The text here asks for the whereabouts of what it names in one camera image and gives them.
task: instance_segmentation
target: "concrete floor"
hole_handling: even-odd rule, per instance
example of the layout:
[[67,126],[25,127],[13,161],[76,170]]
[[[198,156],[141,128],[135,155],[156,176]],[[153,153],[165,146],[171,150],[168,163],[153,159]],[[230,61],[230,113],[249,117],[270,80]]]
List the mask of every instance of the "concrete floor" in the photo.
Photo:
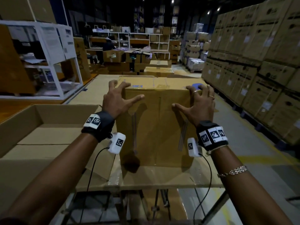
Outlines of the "concrete floor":
[[[181,65],[173,65],[173,69],[184,69]],[[199,73],[189,73],[200,77]],[[218,95],[216,97],[216,109],[214,122],[223,126],[229,139],[229,144],[233,152],[248,167],[253,176],[261,183],[273,199],[279,204],[291,221],[296,225],[300,221],[300,202],[288,203],[285,198],[300,195],[300,165],[299,162],[287,153],[279,152],[271,141],[264,135],[254,130],[254,127],[247,121],[239,117],[239,114],[231,109],[227,103]],[[202,203],[205,213],[216,202],[224,189],[213,188]],[[204,197],[207,188],[198,188],[200,199]],[[193,219],[194,210],[199,204],[195,189],[179,189],[183,205],[189,219]],[[89,209],[85,210],[84,222],[97,222],[103,207],[98,201],[105,202],[106,197],[100,196],[97,200],[89,199]],[[77,209],[72,213],[73,219],[78,221],[81,210]],[[201,208],[198,208],[196,219],[203,218]],[[100,221],[118,221],[116,209],[112,199],[108,210],[102,215]],[[209,225],[242,224],[238,214],[230,200],[215,215]]]

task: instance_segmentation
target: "workbench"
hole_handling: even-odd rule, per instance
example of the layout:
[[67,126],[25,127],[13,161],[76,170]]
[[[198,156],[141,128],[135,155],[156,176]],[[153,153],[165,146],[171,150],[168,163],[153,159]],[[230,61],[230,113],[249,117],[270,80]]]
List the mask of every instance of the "workbench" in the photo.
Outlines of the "workbench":
[[[103,96],[108,91],[108,82],[118,79],[118,75],[98,75],[86,88],[77,94],[69,104],[102,104]],[[223,184],[217,177],[217,170],[210,156],[206,156],[206,151],[202,149],[202,154],[208,160],[212,170],[211,188],[222,188]],[[87,190],[91,171],[86,170],[76,186],[77,192],[85,192]],[[208,188],[210,184],[210,169],[202,157],[194,158],[190,168],[174,168],[174,167],[157,167],[157,166],[140,166],[134,172],[126,170],[120,163],[120,156],[116,155],[110,172],[109,180],[93,174],[88,191],[109,191],[113,197],[115,206],[121,224],[127,224],[126,209],[128,204],[127,194],[129,190],[146,190],[153,189],[156,191],[156,203],[159,190],[178,188]],[[220,208],[229,199],[225,191],[217,200],[212,209],[207,213],[205,218],[201,220],[201,224],[207,224],[212,217],[220,210]],[[147,209],[145,201],[142,200],[144,209]],[[192,224],[193,221],[174,221],[180,224]]]

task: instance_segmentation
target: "chain bracelet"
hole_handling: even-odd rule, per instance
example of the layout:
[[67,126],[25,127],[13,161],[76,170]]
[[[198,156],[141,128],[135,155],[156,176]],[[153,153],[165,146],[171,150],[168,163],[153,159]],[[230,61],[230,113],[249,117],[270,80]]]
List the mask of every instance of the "chain bracelet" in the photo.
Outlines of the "chain bracelet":
[[240,166],[238,168],[235,168],[233,170],[231,170],[229,173],[223,173],[223,174],[218,174],[219,178],[225,178],[228,175],[237,175],[239,173],[243,173],[244,171],[247,171],[247,167],[245,166]]

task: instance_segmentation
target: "white plastic device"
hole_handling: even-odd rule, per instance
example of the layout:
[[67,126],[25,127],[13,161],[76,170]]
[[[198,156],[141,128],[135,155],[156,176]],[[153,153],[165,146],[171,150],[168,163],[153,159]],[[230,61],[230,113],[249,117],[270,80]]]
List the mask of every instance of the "white plastic device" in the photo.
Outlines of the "white plastic device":
[[120,154],[122,146],[125,142],[126,136],[120,132],[112,133],[112,138],[109,139],[108,151],[113,154]]
[[187,148],[190,157],[201,157],[199,152],[202,152],[202,147],[196,142],[195,138],[191,137],[187,140]]

